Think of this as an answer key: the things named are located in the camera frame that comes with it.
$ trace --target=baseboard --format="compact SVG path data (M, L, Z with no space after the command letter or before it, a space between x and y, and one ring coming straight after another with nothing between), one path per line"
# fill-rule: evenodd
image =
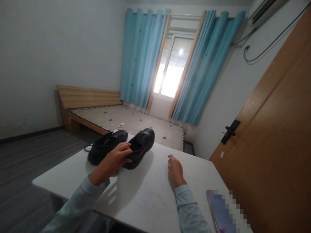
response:
M193 144L192 144L191 142L188 142L188 141L185 141L185 140L184 140L184 144L188 144L188 145L191 146L191 148L192 148L192 155L195 156Z
M0 139L0 145L6 144L6 143L9 143L9 142L19 141L19 140L26 139L26 138L31 138L31 137L38 136L38 135L41 135L41 134L51 133L51 132L54 132L54 131L57 131L57 130L60 130L60 129L63 129L63 128L64 128L64 126L58 126L58 127L55 127L55 128L50 128L50 129L45 129L45 130L41 130L41 131L37 131L37 132L33 132L33 133L28 133L28 134L23 134L23 135L19 135L19 136L14 136L14 137L11 137L11 138Z

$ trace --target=person's right hand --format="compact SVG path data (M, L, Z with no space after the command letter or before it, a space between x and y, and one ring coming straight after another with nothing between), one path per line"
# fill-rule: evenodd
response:
M88 175L90 182L95 186L100 186L116 173L123 164L132 162L131 159L125 157L133 152L130 149L130 145L128 142L121 142L110 151L97 168Z
M171 179L174 181L176 187L179 187L183 184L187 184L183 177L182 165L174 155L168 156L170 159L168 161L168 172Z

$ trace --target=window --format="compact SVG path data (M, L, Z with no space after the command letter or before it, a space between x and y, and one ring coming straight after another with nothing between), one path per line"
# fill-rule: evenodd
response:
M166 38L154 92L174 98L184 70L193 36L173 34Z

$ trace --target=blue curtain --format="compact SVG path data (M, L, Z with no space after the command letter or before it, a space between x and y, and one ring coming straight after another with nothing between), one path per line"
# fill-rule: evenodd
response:
M228 15L225 11L216 18L216 11L207 12L173 113L174 119L193 125L199 123L245 12L240 12L234 19Z
M126 13L125 37L121 75L121 100L146 108L149 101L168 9L147 15L138 9Z

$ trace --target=ceiling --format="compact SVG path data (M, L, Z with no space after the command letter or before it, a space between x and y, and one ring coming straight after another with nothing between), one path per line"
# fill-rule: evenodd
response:
M125 0L135 4L251 6L254 0Z

